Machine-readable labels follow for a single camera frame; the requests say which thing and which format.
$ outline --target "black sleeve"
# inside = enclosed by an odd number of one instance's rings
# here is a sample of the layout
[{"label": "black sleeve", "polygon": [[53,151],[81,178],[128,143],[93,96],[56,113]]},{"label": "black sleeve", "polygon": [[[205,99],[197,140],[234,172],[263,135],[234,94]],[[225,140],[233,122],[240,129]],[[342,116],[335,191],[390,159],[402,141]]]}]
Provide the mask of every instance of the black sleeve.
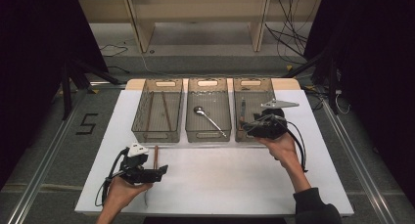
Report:
[{"label": "black sleeve", "polygon": [[342,218],[332,204],[321,201],[318,188],[295,193],[296,200],[296,224],[311,223],[342,223]]}]

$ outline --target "person's right hand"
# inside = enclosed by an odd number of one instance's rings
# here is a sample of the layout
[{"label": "person's right hand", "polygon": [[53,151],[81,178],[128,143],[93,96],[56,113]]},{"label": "person's right hand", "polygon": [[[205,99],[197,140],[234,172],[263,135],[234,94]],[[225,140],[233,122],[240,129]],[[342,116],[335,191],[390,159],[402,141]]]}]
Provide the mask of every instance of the person's right hand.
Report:
[{"label": "person's right hand", "polygon": [[287,168],[287,165],[290,162],[299,162],[294,139],[289,133],[285,133],[275,140],[268,138],[255,139],[259,143],[265,145],[268,148],[269,153],[276,159],[280,160],[283,167]]}]

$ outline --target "transparent gray basket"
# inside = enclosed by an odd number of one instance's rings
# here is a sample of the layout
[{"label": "transparent gray basket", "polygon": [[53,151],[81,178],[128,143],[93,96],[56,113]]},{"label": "transparent gray basket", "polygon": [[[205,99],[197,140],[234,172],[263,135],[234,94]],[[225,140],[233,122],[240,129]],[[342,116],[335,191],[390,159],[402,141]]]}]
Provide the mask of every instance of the transparent gray basket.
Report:
[{"label": "transparent gray basket", "polygon": [[242,129],[241,120],[253,122],[254,113],[264,110],[260,104],[265,104],[275,98],[274,88],[270,78],[234,78],[234,101],[235,101],[235,141],[254,142],[255,139],[249,136]]},{"label": "transparent gray basket", "polygon": [[[204,116],[194,112],[203,107],[223,134]],[[186,134],[189,143],[229,142],[232,129],[226,78],[191,78],[187,95]]]},{"label": "transparent gray basket", "polygon": [[132,132],[139,143],[180,141],[182,79],[146,79]]}]

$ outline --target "gray floor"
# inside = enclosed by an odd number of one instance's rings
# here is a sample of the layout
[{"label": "gray floor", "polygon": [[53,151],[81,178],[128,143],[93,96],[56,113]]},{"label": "gray floor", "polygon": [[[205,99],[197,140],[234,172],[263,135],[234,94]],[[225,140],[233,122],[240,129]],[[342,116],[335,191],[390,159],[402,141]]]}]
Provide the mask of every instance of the gray floor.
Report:
[{"label": "gray floor", "polygon": [[[226,76],[281,76],[287,73],[287,65],[290,65],[289,62],[278,57],[275,51],[277,44],[267,33],[264,36],[261,52],[253,52],[245,24],[160,24],[156,28],[152,45],[149,48],[149,51],[154,51],[153,54],[148,52],[143,56],[134,52],[135,44],[131,40],[132,36],[128,27],[114,25],[106,28],[106,26],[95,25],[93,28],[100,46],[123,44],[130,48],[128,52],[121,55],[105,58],[109,67],[117,66],[130,71],[130,73],[126,73],[119,68],[111,67],[110,74],[120,80],[147,77],[189,77],[194,74],[208,75],[213,73]],[[291,56],[290,58],[302,62],[300,57]],[[300,84],[310,85],[309,76],[311,74],[312,69],[299,75]],[[93,75],[90,75],[89,78],[91,81],[100,81]],[[100,147],[121,89],[113,86],[109,88],[95,87],[94,89],[98,89],[98,92],[87,94],[80,103],[64,143],[58,151],[24,223],[95,222],[96,217],[79,214],[73,210]],[[308,95],[308,99],[312,107],[319,106],[320,100],[315,96]],[[339,101],[341,106],[347,106],[344,99],[339,99]],[[89,127],[85,128],[80,125],[88,113],[96,114],[88,117],[90,122],[96,124],[92,134],[76,134],[89,130]],[[57,133],[62,123],[62,115],[63,98],[57,93],[55,100],[51,103],[48,117],[44,119],[42,127],[37,132],[34,144],[26,150],[7,185],[0,193],[0,223],[7,223],[25,185],[33,177],[37,166]],[[355,211],[351,217],[344,218],[344,223],[380,223],[325,110],[315,110],[314,115]],[[381,157],[374,153],[371,140],[354,114],[353,108],[351,107],[348,114],[340,114],[340,119],[352,138],[353,145],[363,158],[365,166],[386,199],[396,222],[415,223],[414,207],[401,192]],[[143,217],[140,216],[121,215],[115,223],[142,223],[142,220]],[[291,218],[288,218],[287,221],[294,223]]]}]

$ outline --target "white table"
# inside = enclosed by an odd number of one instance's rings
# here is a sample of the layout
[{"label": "white table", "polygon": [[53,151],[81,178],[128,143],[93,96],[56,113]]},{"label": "white table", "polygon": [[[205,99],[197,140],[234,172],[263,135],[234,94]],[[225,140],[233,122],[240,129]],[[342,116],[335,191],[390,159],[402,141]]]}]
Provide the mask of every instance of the white table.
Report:
[{"label": "white table", "polygon": [[[232,91],[230,88],[229,102],[234,119]],[[278,100],[300,104],[284,109],[284,112],[286,118],[299,128],[305,142],[309,182],[319,188],[323,202],[332,203],[342,216],[352,215],[353,210],[305,94],[301,90],[277,90],[275,95]],[[119,151],[136,142],[131,125],[140,96],[141,91],[121,91],[75,211],[85,214],[101,211],[100,206],[95,206],[98,189]],[[234,128],[228,143],[190,144],[184,130],[185,113],[182,117],[180,142],[158,144],[159,166],[168,164],[168,170],[161,182],[147,192],[147,205],[144,194],[140,194],[122,212],[145,216],[227,217],[295,214],[290,179],[264,146],[236,143]],[[153,166],[154,145],[144,145],[150,148],[149,159],[144,164],[147,168]]]}]

